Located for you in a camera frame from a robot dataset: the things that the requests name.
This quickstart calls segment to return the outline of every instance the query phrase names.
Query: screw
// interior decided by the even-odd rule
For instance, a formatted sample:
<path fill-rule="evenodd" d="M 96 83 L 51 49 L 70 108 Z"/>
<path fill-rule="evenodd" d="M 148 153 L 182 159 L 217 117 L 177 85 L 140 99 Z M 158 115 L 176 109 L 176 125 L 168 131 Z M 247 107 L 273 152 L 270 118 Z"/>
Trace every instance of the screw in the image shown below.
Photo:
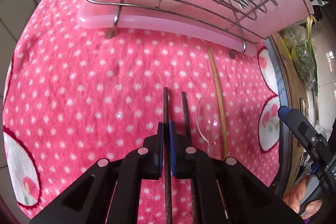
<path fill-rule="evenodd" d="M 140 147 L 140 148 L 138 149 L 138 153 L 139 153 L 140 155 L 145 155 L 145 154 L 148 153 L 148 149 L 145 148 L 145 147 Z"/>
<path fill-rule="evenodd" d="M 226 163 L 228 165 L 235 165 L 237 163 L 237 160 L 235 158 L 230 157 L 226 159 Z"/>
<path fill-rule="evenodd" d="M 192 147 L 192 146 L 189 146 L 185 149 L 185 151 L 188 153 L 188 154 L 195 154 L 196 153 L 196 148 Z"/>
<path fill-rule="evenodd" d="M 107 159 L 100 159 L 98 161 L 98 166 L 99 167 L 105 167 L 106 165 L 108 165 L 109 161 Z"/>

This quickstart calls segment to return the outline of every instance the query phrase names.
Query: blue gripper pad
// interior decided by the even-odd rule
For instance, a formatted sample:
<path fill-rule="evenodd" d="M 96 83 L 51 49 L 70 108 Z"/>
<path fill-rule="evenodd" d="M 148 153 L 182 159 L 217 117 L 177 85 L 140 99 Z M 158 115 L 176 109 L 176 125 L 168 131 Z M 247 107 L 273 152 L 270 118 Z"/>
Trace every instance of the blue gripper pad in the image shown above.
<path fill-rule="evenodd" d="M 170 137 L 170 155 L 171 155 L 171 171 L 173 176 L 176 175 L 176 151 L 175 151 L 175 122 L 169 123 L 169 137 Z"/>
<path fill-rule="evenodd" d="M 287 106 L 281 106 L 278 110 L 278 117 L 285 124 L 287 124 L 287 115 L 289 112 L 290 112 L 290 109 Z"/>

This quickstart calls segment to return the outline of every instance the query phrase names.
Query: yellow label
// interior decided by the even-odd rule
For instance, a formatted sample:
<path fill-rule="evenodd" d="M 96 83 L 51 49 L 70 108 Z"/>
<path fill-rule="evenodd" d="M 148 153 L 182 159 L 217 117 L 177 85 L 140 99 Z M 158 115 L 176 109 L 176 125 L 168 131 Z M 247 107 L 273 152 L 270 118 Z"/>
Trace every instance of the yellow label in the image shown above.
<path fill-rule="evenodd" d="M 285 46 L 285 49 L 286 49 L 286 52 L 287 52 L 288 57 L 289 57 L 290 59 L 292 59 L 291 53 L 289 52 L 289 49 L 288 49 L 288 47 L 287 47 L 285 41 L 284 41 L 282 38 L 281 38 L 281 41 L 282 41 L 283 45 Z"/>

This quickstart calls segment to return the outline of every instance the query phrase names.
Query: light wooden stick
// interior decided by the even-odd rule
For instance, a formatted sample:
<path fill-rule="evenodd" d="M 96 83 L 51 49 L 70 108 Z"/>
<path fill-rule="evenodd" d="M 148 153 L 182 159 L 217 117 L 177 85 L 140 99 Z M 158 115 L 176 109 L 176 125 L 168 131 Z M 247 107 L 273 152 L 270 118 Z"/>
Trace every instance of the light wooden stick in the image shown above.
<path fill-rule="evenodd" d="M 216 87 L 216 93 L 217 93 L 217 100 L 218 100 L 218 108 L 219 108 L 219 117 L 220 117 L 220 123 L 221 123 L 221 129 L 222 129 L 222 137 L 223 137 L 223 160 L 228 157 L 227 153 L 227 137 L 226 137 L 226 121 L 225 121 L 225 110 L 224 110 L 224 104 L 223 104 L 223 97 L 222 97 L 222 90 L 221 90 L 221 84 L 219 83 L 218 73 L 216 69 L 216 64 L 212 56 L 212 52 L 209 46 L 207 46 L 207 52 L 211 64 L 213 79 L 215 81 L 215 87 Z"/>

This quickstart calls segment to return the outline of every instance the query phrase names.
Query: wooden board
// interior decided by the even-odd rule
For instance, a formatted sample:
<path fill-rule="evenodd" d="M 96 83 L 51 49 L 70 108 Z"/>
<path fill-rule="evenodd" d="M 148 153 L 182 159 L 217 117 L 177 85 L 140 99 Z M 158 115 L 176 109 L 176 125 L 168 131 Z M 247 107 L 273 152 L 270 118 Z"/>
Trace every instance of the wooden board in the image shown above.
<path fill-rule="evenodd" d="M 289 107 L 300 109 L 300 101 L 302 99 L 305 102 L 305 107 L 307 109 L 308 98 L 305 90 L 305 84 L 295 70 L 294 63 L 289 55 L 287 46 L 283 43 L 281 36 L 278 33 L 271 36 L 270 40 L 279 60 L 280 69 L 286 86 Z M 299 145 L 298 140 L 293 135 L 291 135 L 291 138 L 292 160 L 286 190 L 292 188 L 295 183 L 303 155 L 303 147 Z"/>

